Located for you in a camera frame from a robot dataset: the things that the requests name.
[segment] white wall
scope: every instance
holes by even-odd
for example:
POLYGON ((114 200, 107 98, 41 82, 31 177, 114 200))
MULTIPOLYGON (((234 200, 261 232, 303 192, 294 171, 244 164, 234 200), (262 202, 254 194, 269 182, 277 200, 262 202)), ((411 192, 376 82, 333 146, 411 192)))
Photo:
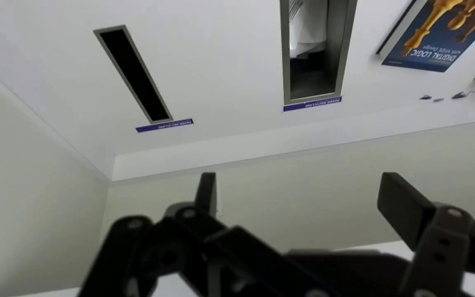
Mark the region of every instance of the white wall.
MULTIPOLYGON (((402 174, 429 199, 455 204, 475 217, 475 126, 209 171, 218 171, 221 179, 219 218, 247 227, 280 251, 397 240, 376 212, 379 177, 386 171, 402 174)), ((125 215, 160 220, 170 204, 193 199, 198 179, 200 172, 185 172, 115 184, 109 190, 104 232, 125 215)))
POLYGON ((0 297, 79 286, 107 185, 2 93, 0 297))

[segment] white ceiling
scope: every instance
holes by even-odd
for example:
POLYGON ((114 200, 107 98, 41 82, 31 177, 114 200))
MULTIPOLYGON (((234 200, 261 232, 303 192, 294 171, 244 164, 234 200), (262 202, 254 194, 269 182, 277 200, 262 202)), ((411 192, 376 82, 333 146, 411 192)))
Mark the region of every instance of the white ceiling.
POLYGON ((360 0, 343 103, 282 113, 279 0, 0 0, 0 82, 110 181, 475 123, 475 44, 445 73, 374 52, 409 0, 360 0), (94 30, 127 25, 175 119, 147 119, 94 30), (422 95, 447 98, 421 103, 422 95))

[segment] black vent opening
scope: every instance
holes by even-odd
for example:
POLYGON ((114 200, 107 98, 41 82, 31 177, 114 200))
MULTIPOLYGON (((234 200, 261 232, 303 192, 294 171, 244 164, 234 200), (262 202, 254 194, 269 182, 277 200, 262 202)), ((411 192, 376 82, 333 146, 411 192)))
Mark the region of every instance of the black vent opening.
POLYGON ((127 29, 94 32, 150 123, 173 121, 127 29))

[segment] ceiling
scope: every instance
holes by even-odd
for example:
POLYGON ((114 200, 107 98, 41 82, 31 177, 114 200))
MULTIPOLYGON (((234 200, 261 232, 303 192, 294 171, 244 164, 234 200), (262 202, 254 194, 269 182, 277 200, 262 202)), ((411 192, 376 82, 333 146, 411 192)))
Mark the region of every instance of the ceiling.
POLYGON ((374 53, 409 0, 360 0, 343 103, 282 113, 279 0, 0 0, 0 82, 109 181, 475 123, 475 44, 444 75, 374 53), (94 30, 127 25, 175 119, 147 119, 94 30), (424 103, 421 96, 445 98, 424 103))

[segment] ceiling vent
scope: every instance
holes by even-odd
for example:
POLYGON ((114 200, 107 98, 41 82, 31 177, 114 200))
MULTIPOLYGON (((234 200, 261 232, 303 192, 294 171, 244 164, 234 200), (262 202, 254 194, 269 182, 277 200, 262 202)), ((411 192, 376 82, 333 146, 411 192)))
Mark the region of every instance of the ceiling vent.
POLYGON ((94 34, 148 121, 152 124, 173 121, 125 25, 94 34))

